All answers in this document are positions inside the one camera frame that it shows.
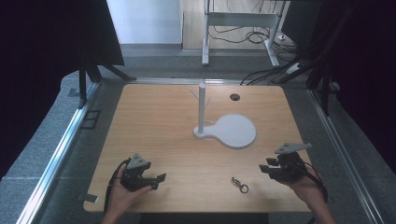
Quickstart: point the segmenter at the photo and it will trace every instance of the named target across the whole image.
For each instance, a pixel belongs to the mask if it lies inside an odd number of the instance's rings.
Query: wooden table
[[[302,143],[283,90],[279,87],[206,85],[205,119],[229,113],[250,118],[257,131],[254,142],[230,149],[218,140],[197,139],[197,85],[139,85],[124,87],[88,193],[96,203],[87,211],[103,211],[106,185],[117,166],[138,153],[151,161],[143,177],[166,173],[157,190],[131,207],[133,212],[282,212],[309,211],[294,192],[263,174],[259,164],[275,158],[284,143]],[[239,101],[230,95],[240,95]],[[309,161],[305,150],[299,152]],[[232,184],[236,177],[249,186],[243,194]]]

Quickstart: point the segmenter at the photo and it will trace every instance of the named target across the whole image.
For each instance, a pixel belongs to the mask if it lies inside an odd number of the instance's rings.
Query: small metal clip
[[[242,193],[248,193],[248,185],[242,184],[235,177],[231,178],[231,181],[239,188]]]

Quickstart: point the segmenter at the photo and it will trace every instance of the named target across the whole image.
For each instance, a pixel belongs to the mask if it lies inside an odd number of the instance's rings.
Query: aluminum rail
[[[50,186],[61,167],[62,161],[69,149],[70,144],[72,143],[74,137],[77,134],[77,130],[82,120],[84,119],[85,114],[87,113],[88,108],[92,102],[91,98],[96,93],[99,84],[92,83],[87,94],[87,104],[85,104],[81,109],[78,109],[73,118],[71,119],[69,125],[64,132],[64,135],[59,142],[58,146],[55,149],[51,159],[49,160],[49,164],[47,165],[43,175],[40,177],[37,185],[35,186],[35,190],[30,196],[29,201],[25,205],[21,215],[17,221],[17,223],[32,223],[35,219],[35,215],[38,212],[38,209],[41,207],[44,199],[50,189]]]
[[[361,180],[361,177],[356,170],[352,159],[350,159],[346,147],[344,146],[340,136],[338,135],[338,132],[332,125],[332,120],[323,112],[320,106],[318,94],[313,90],[308,90],[308,95],[310,96],[312,103],[314,104],[318,112],[323,126],[332,141],[334,149],[337,152],[338,157],[346,170],[346,175],[349,177],[352,187],[356,191],[356,194],[358,195],[358,198],[361,201],[361,205],[367,217],[370,219],[370,222],[385,223],[375,205],[373,197]]]

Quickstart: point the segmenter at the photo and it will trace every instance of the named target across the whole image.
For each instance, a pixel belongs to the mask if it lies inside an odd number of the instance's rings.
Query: black curtain
[[[87,59],[123,65],[106,0],[2,1],[0,177]]]
[[[337,97],[396,173],[396,11],[392,1],[359,1],[338,39]]]

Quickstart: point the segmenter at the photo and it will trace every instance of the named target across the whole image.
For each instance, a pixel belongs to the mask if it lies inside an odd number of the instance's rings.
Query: human hand
[[[107,211],[102,220],[102,224],[117,223],[120,216],[137,201],[142,195],[151,191],[151,186],[146,186],[137,191],[129,191],[120,183],[120,177],[125,170],[126,165],[122,165],[117,173],[111,188],[110,196],[107,203]]]
[[[318,174],[311,167],[306,167],[307,172],[316,178]],[[335,220],[332,217],[329,207],[327,206],[323,192],[318,185],[306,175],[296,182],[278,181],[281,184],[289,186],[294,190],[297,197],[306,203],[308,208],[314,213],[315,221],[318,224],[334,224]]]
[[[306,166],[308,173],[316,178],[318,174],[309,166]],[[323,192],[318,188],[317,184],[306,175],[296,182],[278,181],[281,184],[289,186],[294,190],[295,194],[307,204],[309,209],[325,204]]]

